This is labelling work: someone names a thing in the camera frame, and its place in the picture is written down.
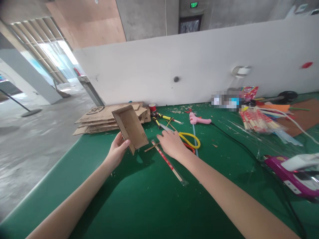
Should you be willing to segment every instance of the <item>concrete floor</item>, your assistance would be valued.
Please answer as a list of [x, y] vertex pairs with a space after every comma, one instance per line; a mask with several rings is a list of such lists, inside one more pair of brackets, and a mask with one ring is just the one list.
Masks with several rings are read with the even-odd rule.
[[0, 103], [0, 221], [80, 137], [72, 136], [74, 122], [95, 105], [79, 82], [65, 92], [71, 97], [49, 106], [15, 95], [27, 108], [42, 109], [25, 118], [25, 110], [14, 101]]

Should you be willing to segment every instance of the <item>sf logo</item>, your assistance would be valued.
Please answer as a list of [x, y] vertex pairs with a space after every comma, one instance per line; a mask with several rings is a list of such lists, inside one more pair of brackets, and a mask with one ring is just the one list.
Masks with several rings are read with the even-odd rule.
[[105, 106], [92, 108], [92, 109], [90, 109], [90, 111], [86, 115], [94, 115], [94, 114], [100, 113], [104, 109], [105, 109]]

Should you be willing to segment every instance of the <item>yellow scissors handle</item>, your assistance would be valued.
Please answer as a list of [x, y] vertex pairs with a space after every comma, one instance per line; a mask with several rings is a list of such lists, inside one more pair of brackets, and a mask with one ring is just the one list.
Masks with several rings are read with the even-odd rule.
[[[197, 144], [198, 144], [198, 145], [197, 145], [197, 146], [192, 145], [192, 144], [184, 137], [184, 135], [188, 135], [188, 136], [193, 137], [193, 138], [197, 141]], [[182, 132], [180, 132], [180, 133], [179, 133], [179, 136], [180, 136], [189, 146], [191, 146], [192, 148], [198, 149], [198, 148], [200, 147], [200, 141], [199, 141], [199, 139], [198, 139], [195, 135], [190, 134], [190, 133], [182, 133]]]

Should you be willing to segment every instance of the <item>exit sign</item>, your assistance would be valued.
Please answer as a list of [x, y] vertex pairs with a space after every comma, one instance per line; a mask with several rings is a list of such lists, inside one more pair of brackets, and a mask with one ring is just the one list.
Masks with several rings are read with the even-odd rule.
[[198, 2], [190, 3], [190, 8], [195, 8], [198, 6]]

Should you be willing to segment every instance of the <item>spool of thread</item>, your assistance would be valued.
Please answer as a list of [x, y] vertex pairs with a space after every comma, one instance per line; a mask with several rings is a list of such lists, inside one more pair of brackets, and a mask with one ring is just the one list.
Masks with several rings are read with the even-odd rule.
[[156, 111], [156, 104], [155, 104], [155, 103], [149, 104], [149, 107], [150, 107], [150, 110], [151, 110], [152, 112], [155, 112], [155, 111]]

